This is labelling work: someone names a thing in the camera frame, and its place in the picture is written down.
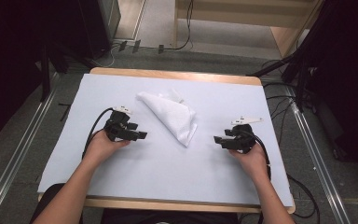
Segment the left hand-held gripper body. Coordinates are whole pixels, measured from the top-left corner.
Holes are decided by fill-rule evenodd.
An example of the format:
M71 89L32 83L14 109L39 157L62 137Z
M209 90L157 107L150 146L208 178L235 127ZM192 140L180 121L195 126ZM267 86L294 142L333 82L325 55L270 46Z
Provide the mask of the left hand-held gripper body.
M127 129L130 110L125 106L114 107L109 119L104 124L104 131L111 141L115 141L119 134Z

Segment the black tripod stand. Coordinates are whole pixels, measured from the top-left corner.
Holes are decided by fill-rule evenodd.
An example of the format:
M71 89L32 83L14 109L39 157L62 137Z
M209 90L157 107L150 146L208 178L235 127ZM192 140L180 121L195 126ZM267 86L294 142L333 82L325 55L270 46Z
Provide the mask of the black tripod stand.
M297 77L297 83L295 86L295 102L296 107L300 112L303 111L303 105L305 103L305 100L303 99L305 94L305 84L310 74L308 53L310 51L312 39L313 34L311 31L308 31L308 34L304 37L301 44L293 53L281 60L278 60L276 63L251 74L251 77L262 77L267 73L278 70L285 65L285 70L281 75L281 79L284 84L289 84L295 79L295 77Z

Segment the white mesh laundry bag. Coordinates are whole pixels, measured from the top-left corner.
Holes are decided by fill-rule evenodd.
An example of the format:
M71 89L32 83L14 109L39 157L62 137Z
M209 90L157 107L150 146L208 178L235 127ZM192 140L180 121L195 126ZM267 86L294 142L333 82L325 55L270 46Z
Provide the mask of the white mesh laundry bag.
M196 112L185 104L175 89L155 95L141 91L136 95L157 116L179 143L187 147L198 125L194 122Z

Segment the light wooden bench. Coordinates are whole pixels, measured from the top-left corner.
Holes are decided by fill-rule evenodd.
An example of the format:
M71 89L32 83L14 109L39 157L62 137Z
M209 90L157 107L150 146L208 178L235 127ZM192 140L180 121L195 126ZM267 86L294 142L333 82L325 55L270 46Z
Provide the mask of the light wooden bench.
M193 0L192 18L270 28L282 57L318 17L324 0Z

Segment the black metal stand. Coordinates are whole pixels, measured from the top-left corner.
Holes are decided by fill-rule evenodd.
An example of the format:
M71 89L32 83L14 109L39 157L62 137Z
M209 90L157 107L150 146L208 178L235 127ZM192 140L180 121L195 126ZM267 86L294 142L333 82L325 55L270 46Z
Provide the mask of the black metal stand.
M45 102L50 93L50 72L48 59L48 46L44 45L41 49L41 72L42 72L42 95L41 102Z

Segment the aluminium floor rail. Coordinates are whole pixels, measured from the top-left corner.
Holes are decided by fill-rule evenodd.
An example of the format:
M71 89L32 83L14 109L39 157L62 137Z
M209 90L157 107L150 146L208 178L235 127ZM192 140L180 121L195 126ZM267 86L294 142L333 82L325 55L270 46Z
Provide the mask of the aluminium floor rail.
M310 158L314 165L315 171L321 182L322 188L326 199L330 205L332 213L335 217L337 224L351 224L348 213L345 209L344 202L342 201L336 185L324 163L324 159L316 144L316 141L310 130L310 126L303 113L298 109L296 103L291 105L297 126L305 141L306 147L310 154Z
M41 122L46 116L48 109L56 95L56 91L53 90L48 94L46 100L38 105L30 123L28 124L24 134L21 137L20 142L14 150L4 172L0 175L0 206L5 199L7 192L14 180L15 175L20 169L20 166L29 150L32 141L40 127Z

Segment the black cabinet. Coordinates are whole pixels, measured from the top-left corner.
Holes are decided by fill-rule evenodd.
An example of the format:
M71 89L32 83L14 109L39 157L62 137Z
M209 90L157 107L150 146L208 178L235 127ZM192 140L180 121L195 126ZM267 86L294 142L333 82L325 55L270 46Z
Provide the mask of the black cabinet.
M121 19L118 0L78 0L83 19L88 56L102 57L115 38Z

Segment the person's right hand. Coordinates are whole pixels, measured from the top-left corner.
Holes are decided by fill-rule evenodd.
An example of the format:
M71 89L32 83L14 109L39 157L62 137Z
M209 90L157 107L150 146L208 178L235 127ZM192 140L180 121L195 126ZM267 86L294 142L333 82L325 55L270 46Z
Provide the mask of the person's right hand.
M269 180L266 156L259 144L255 144L245 154L233 149L228 152L241 164L242 169L250 176L255 185Z

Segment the black curtain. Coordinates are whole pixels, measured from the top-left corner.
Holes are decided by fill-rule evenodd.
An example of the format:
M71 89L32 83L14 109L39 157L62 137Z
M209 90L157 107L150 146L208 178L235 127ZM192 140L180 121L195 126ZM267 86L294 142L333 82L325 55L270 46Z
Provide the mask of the black curtain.
M0 0L0 132L27 97L47 80L36 64L68 69L53 21L65 0Z
M358 162L358 0L325 0L314 28L308 88L331 112L336 146Z

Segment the person's left hand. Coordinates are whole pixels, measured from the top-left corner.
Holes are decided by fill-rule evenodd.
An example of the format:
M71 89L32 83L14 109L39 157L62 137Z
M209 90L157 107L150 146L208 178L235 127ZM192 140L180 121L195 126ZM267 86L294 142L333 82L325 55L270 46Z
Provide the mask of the person's left hand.
M83 160L99 165L129 143L128 140L111 141L105 131L98 131L91 138Z

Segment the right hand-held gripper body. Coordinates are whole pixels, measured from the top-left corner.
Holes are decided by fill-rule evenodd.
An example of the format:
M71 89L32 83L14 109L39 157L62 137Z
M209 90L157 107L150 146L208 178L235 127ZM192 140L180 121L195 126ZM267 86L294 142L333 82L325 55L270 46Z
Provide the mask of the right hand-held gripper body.
M231 122L230 135L233 136L230 149L239 150L241 153L248 153L255 144L264 146L261 139L254 134L251 123L260 122L261 118L240 117Z

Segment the person's dark lap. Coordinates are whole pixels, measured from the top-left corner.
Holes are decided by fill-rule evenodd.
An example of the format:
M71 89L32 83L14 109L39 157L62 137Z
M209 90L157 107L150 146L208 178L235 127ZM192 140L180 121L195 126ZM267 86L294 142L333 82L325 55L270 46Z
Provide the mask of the person's dark lap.
M98 224L240 224L236 213L105 208Z

